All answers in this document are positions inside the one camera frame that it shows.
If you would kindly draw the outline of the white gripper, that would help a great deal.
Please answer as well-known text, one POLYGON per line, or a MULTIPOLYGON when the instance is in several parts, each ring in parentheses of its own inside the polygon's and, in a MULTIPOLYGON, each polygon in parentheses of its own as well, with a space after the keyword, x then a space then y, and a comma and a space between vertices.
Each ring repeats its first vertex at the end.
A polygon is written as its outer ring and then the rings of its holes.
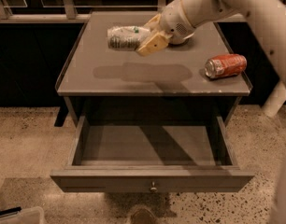
POLYGON ((153 32, 136 49, 141 56, 148 56, 165 49, 170 40, 186 41, 195 31, 185 14, 182 0, 174 0, 168 4, 161 14, 152 17, 144 27, 153 32))

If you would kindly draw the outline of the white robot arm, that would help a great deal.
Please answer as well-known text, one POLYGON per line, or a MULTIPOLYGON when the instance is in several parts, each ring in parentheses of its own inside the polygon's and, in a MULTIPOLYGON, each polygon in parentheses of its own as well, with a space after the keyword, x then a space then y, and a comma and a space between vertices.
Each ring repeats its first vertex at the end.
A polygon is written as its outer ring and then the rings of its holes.
POLYGON ((168 45, 181 44, 200 26, 235 14, 286 90, 286 6, 280 0, 173 0, 147 21, 150 35, 136 49, 147 56, 168 45))

